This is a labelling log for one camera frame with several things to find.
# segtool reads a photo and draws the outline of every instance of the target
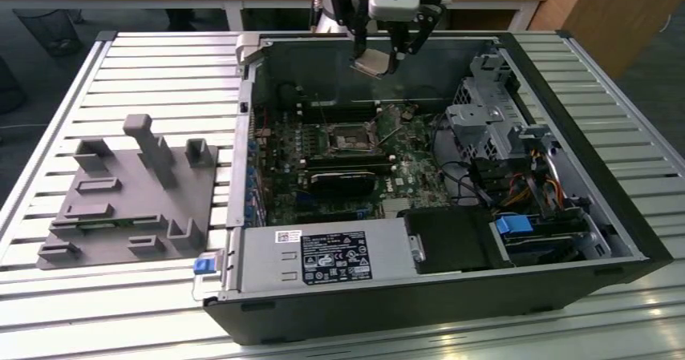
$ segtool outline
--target warning label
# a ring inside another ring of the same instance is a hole
[[[373,278],[365,232],[302,236],[299,243],[302,277],[307,285]]]

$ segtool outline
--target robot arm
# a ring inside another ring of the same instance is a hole
[[[324,14],[354,37],[354,68],[381,78],[393,74],[408,54],[417,54],[445,15],[442,0],[321,0]],[[392,53],[366,48],[368,25],[385,22],[392,37]],[[412,36],[409,23],[418,23]]]

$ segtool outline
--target green circuit board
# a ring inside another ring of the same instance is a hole
[[[374,121],[366,123],[302,124],[289,114],[274,124],[262,144],[267,224],[287,225],[330,220],[386,218],[388,200],[405,199],[409,208],[445,206],[450,196],[440,180],[430,153],[430,120],[434,115],[414,115],[408,104],[384,107]],[[394,164],[390,174],[378,175],[370,195],[361,198],[317,200],[306,190],[306,157],[341,154],[380,154]]]

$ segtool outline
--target motherboard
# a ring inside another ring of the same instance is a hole
[[[267,225],[394,218],[446,206],[433,120],[410,102],[310,102],[261,118]]]

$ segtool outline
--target black trash bin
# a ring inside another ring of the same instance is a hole
[[[0,114],[10,113],[24,101],[24,90],[12,75],[8,64],[0,57]]]
[[[14,10],[50,55],[62,57],[84,46],[66,10]]]

